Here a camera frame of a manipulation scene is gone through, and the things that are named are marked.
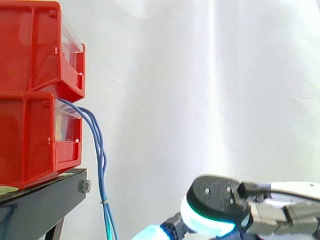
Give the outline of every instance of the black metal shelf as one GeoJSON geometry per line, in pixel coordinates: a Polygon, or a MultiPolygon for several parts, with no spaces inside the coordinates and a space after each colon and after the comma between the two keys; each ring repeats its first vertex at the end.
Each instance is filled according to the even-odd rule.
{"type": "Polygon", "coordinates": [[[0,196],[0,240],[60,238],[64,217],[86,198],[86,169],[72,169],[53,181],[0,196]]]}

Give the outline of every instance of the metal bolt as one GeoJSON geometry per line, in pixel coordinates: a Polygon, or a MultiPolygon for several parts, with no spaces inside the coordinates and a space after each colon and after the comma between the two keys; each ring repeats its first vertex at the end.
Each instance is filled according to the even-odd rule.
{"type": "Polygon", "coordinates": [[[80,191],[84,194],[89,193],[91,190],[91,181],[90,180],[82,180],[80,183],[80,191]]]}

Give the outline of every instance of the red storage bin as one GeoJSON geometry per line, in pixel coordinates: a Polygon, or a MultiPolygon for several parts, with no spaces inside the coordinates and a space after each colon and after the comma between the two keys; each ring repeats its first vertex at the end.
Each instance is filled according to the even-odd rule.
{"type": "Polygon", "coordinates": [[[85,46],[59,3],[0,0],[0,91],[47,91],[75,102],[85,96],[85,46]]]}
{"type": "Polygon", "coordinates": [[[24,189],[81,164],[82,119],[49,92],[0,92],[0,186],[24,189]]]}

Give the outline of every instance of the black table leg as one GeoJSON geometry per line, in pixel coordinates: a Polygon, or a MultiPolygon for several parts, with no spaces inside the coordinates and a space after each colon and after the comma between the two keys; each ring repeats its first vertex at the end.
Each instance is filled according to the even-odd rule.
{"type": "Polygon", "coordinates": [[[45,240],[60,240],[64,218],[45,235],[45,240]]]}

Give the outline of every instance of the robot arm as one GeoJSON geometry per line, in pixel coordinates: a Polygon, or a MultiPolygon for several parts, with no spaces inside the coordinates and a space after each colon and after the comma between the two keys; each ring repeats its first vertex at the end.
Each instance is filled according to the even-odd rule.
{"type": "Polygon", "coordinates": [[[222,240],[306,234],[320,240],[319,221],[318,183],[263,185],[207,175],[192,183],[180,213],[158,227],[164,238],[140,237],[140,233],[133,240],[182,240],[187,233],[222,240]]]}

